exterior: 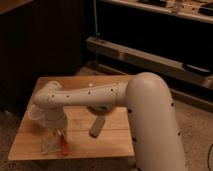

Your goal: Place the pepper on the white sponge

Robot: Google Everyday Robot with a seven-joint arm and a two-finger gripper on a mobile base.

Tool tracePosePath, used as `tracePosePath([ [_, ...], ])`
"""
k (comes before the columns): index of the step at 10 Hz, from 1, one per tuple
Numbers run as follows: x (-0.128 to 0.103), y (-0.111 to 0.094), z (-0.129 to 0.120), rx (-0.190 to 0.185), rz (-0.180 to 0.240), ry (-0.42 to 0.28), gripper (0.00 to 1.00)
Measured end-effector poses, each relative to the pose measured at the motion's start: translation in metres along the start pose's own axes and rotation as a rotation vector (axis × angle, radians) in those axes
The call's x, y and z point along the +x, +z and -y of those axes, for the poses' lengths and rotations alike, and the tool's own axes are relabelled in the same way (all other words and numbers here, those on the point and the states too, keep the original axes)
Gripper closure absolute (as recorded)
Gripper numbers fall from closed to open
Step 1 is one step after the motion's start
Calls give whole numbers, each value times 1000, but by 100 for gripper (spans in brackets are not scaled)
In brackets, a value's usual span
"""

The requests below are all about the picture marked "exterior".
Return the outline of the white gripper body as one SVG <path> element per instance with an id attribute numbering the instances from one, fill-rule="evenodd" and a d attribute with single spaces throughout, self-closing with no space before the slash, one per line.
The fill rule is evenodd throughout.
<path id="1" fill-rule="evenodd" d="M 44 109 L 32 105 L 28 117 L 36 124 L 50 130 L 63 129 L 67 125 L 67 116 L 62 108 Z"/>

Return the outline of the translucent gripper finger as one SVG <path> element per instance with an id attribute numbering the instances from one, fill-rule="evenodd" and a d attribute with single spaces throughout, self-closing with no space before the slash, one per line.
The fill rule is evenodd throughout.
<path id="1" fill-rule="evenodd" d="M 54 130 L 53 135 L 55 137 L 59 137 L 59 138 L 62 137 L 64 140 L 66 140 L 66 131 L 64 131 L 64 130 L 59 130 L 59 129 Z"/>

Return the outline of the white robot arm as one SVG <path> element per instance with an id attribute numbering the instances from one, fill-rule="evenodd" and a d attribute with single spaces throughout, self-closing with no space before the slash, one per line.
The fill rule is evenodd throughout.
<path id="1" fill-rule="evenodd" d="M 33 98 L 29 118 L 50 130 L 65 127 L 65 106 L 124 107 L 136 166 L 141 171 L 188 171 L 181 131 L 166 82 L 143 72 L 122 83 L 64 90 L 46 83 Z"/>

